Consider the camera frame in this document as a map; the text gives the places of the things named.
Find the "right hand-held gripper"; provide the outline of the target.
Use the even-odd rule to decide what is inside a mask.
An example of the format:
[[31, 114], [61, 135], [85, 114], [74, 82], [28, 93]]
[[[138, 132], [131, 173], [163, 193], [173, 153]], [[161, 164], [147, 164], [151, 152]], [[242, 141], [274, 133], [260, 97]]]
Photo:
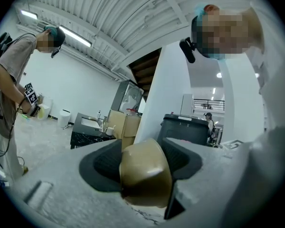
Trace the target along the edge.
[[222, 149], [223, 150], [235, 150], [238, 148], [241, 144], [243, 144], [242, 141], [240, 140], [231, 140], [231, 141], [226, 141], [222, 143]]

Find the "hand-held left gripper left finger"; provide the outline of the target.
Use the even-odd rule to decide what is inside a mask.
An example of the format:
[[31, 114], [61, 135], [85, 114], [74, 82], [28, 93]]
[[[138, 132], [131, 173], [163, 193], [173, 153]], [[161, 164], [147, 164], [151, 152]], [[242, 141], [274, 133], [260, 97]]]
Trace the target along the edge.
[[121, 197], [121, 141], [50, 157], [13, 185], [13, 198], [41, 228], [143, 228]]

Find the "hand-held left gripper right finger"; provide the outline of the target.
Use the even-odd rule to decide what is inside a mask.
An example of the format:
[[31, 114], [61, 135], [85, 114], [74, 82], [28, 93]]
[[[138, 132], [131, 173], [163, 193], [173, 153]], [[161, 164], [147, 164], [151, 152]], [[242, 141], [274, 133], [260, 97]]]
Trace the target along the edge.
[[174, 181], [162, 228], [223, 228], [224, 215], [248, 161], [249, 146], [210, 148], [165, 138]]

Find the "gold bowl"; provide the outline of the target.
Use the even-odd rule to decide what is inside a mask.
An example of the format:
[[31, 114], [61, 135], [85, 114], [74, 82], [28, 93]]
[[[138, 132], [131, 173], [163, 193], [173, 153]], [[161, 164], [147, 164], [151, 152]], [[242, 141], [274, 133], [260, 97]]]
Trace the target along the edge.
[[122, 150], [119, 165], [121, 195], [134, 206], [164, 208], [172, 190], [172, 175], [161, 146], [154, 139]]

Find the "black metal railing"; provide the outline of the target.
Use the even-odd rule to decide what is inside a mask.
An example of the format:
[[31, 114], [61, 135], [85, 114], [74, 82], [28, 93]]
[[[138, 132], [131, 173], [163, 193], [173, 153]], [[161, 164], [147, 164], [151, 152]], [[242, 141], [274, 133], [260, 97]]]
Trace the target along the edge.
[[207, 99], [194, 99], [195, 108], [224, 111], [225, 101], [224, 100], [207, 100]]

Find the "black lidded bin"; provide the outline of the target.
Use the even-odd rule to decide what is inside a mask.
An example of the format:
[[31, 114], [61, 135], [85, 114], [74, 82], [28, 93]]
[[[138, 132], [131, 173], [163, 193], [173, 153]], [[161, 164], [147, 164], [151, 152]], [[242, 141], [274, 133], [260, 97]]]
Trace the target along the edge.
[[177, 114], [165, 114], [161, 123], [157, 143], [161, 145], [164, 138], [174, 138], [199, 145], [206, 145], [208, 130], [208, 122], [205, 120]]

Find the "black marble table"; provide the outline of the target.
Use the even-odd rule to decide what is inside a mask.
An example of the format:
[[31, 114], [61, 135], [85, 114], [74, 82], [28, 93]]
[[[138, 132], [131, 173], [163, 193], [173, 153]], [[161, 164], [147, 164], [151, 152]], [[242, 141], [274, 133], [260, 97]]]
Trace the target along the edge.
[[[115, 139], [114, 136], [108, 136], [104, 132], [101, 132], [100, 129], [82, 125], [82, 117], [93, 119], [82, 113], [77, 114], [71, 134], [70, 149]], [[97, 118], [93, 120], [97, 120], [101, 126], [102, 120], [98, 120]]]

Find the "white countertop basin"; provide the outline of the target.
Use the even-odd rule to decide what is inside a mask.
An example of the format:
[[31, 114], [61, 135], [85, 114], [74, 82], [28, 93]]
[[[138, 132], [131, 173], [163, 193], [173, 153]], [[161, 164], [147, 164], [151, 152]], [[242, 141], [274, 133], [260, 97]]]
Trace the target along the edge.
[[84, 126], [100, 129], [100, 125], [99, 125], [97, 120], [82, 117], [81, 118], [81, 124]]

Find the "white waste bin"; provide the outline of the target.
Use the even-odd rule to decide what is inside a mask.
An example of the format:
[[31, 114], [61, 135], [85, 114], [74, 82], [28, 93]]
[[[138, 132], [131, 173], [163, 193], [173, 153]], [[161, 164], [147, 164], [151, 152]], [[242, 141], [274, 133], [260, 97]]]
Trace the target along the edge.
[[60, 128], [65, 128], [66, 126], [68, 126], [70, 118], [71, 118], [71, 112], [68, 110], [62, 109], [59, 112], [59, 117], [57, 119], [58, 126]]

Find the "person's white t-shirt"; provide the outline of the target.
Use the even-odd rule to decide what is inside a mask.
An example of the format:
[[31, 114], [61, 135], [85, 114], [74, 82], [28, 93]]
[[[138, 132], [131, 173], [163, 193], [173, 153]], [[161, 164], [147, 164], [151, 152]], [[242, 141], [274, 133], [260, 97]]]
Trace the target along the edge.
[[285, 26], [265, 0], [251, 0], [264, 33], [260, 94], [266, 107], [266, 128], [285, 126]]

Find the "tall cardboard box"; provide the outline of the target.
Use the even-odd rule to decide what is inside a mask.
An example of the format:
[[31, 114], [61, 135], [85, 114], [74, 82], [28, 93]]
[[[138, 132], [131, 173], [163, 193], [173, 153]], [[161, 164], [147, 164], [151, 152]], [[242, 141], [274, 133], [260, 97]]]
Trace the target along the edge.
[[113, 136], [121, 139], [122, 150], [134, 143], [140, 121], [141, 117], [110, 110], [108, 126], [114, 128]]

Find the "clear container red lid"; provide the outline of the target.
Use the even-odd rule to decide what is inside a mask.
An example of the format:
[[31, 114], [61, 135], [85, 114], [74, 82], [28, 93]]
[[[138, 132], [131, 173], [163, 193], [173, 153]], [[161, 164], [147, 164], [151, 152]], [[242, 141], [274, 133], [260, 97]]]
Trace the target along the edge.
[[128, 116], [137, 116], [137, 117], [141, 117], [142, 113], [138, 112], [137, 109], [130, 109], [127, 108], [126, 112], [125, 112]]

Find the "grey refrigerator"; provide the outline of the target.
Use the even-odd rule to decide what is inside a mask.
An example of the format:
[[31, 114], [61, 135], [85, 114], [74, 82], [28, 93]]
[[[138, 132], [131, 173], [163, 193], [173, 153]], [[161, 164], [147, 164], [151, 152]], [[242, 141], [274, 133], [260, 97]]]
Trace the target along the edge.
[[115, 94], [111, 110], [126, 113], [127, 109], [138, 112], [144, 91], [132, 80], [122, 81]]

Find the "wooden staircase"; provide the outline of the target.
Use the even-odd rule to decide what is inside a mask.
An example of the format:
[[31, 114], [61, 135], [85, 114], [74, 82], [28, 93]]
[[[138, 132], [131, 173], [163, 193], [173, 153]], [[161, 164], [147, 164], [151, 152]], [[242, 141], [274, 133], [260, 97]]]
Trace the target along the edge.
[[145, 101], [148, 98], [161, 50], [159, 48], [150, 52], [128, 65], [136, 84], [143, 90], [142, 97]]

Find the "long ceiling light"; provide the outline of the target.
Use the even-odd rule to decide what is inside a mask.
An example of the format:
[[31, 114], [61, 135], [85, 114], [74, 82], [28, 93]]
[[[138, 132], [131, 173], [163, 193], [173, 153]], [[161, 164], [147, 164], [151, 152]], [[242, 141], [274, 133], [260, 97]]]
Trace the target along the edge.
[[27, 16], [29, 18], [32, 18], [32, 19], [35, 19], [37, 20], [38, 19], [38, 15], [36, 13], [33, 13], [33, 12], [30, 12], [30, 11], [26, 11], [26, 10], [20, 10], [21, 14], [24, 15], [24, 16]]
[[64, 26], [59, 26], [59, 28], [68, 36], [70, 36], [71, 38], [77, 40], [78, 42], [82, 43], [83, 45], [87, 46], [87, 47], [91, 47], [92, 43], [90, 41], [88, 41], [87, 39], [83, 38], [82, 36], [74, 33], [73, 31], [65, 28]]

